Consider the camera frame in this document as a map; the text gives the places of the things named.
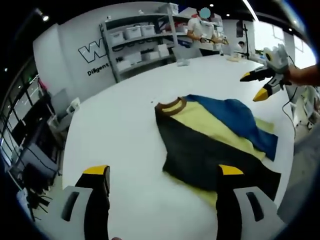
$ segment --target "window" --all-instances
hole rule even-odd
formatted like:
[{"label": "window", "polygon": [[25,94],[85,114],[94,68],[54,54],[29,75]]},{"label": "window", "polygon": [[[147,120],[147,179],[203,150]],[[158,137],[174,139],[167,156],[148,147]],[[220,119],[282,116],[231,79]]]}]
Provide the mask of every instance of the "window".
[{"label": "window", "polygon": [[284,31],[280,27],[261,21],[253,22],[253,26],[256,50],[285,45]]},{"label": "window", "polygon": [[316,57],[312,49],[300,38],[293,36],[295,46],[295,65],[302,69],[316,64]]}]

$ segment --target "shirt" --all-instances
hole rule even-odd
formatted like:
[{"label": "shirt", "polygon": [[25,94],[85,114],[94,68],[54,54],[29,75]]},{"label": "shirt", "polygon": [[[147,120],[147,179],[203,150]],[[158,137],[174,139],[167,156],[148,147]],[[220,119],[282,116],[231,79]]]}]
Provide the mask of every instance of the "shirt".
[{"label": "shirt", "polygon": [[[214,26],[207,21],[202,21],[199,17],[191,18],[188,21],[188,30],[193,31],[193,34],[197,37],[206,39],[215,37]],[[212,43],[201,43],[200,41],[194,40],[192,46],[198,49],[214,50]]]}]

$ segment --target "ceiling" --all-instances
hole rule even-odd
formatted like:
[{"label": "ceiling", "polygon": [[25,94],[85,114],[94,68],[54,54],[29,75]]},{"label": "ceiling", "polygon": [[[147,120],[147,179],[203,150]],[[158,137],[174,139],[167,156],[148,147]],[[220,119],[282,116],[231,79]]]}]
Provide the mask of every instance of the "ceiling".
[{"label": "ceiling", "polygon": [[[6,2],[8,14],[5,16],[2,14],[1,16],[1,22],[5,24],[4,34],[2,34],[4,51],[0,58],[0,96],[4,96],[19,69],[33,55],[33,41],[52,24],[62,24],[87,11],[123,2],[128,1],[89,0],[66,4],[66,1],[55,0],[23,3],[24,5],[19,3],[18,7],[16,2]],[[186,1],[171,0],[168,2],[186,5]],[[290,21],[273,0],[249,0],[249,2],[262,21],[285,29],[289,28]],[[226,14],[230,14],[230,18],[233,19],[252,19],[242,0],[212,0],[212,3],[214,4],[213,11],[223,18],[227,18]],[[190,1],[187,6],[193,8],[207,7],[201,1]],[[34,13],[35,8],[41,9],[45,15],[48,15],[50,17],[49,21],[43,22],[41,17]]]}]

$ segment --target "desk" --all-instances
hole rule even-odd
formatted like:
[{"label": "desk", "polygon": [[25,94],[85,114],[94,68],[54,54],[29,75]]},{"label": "desk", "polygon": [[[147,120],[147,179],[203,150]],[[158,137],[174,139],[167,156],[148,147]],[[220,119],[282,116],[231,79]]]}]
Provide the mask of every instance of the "desk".
[{"label": "desk", "polygon": [[[72,119],[64,152],[62,185],[74,186],[83,170],[110,165],[109,238],[124,240],[215,239],[217,217],[193,192],[166,177],[166,149],[160,137],[155,105],[188,94],[238,99],[254,116],[275,124],[278,145],[269,169],[282,173],[275,204],[279,207],[291,172],[294,129],[282,106],[286,91],[253,102],[264,82],[240,82],[260,64],[225,56],[168,64],[122,81],[83,102]],[[292,116],[290,105],[285,111]]]}]

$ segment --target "wall logo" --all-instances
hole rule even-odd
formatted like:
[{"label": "wall logo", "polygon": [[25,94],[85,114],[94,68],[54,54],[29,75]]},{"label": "wall logo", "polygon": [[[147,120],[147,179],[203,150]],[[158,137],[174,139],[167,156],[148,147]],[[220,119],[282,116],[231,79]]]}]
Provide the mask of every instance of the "wall logo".
[{"label": "wall logo", "polygon": [[87,45],[80,47],[78,49],[78,52],[81,54],[81,56],[86,60],[88,64],[95,61],[96,57],[100,59],[107,55],[107,51],[103,44],[102,38],[100,38],[98,42],[96,41],[90,42],[89,47],[87,47]]},{"label": "wall logo", "polygon": [[91,76],[93,74],[98,74],[100,72],[100,70],[102,70],[102,69],[104,69],[106,67],[109,67],[109,63],[103,64],[103,65],[101,65],[99,67],[94,67],[90,71],[88,71],[87,73],[88,73],[89,76]]}]

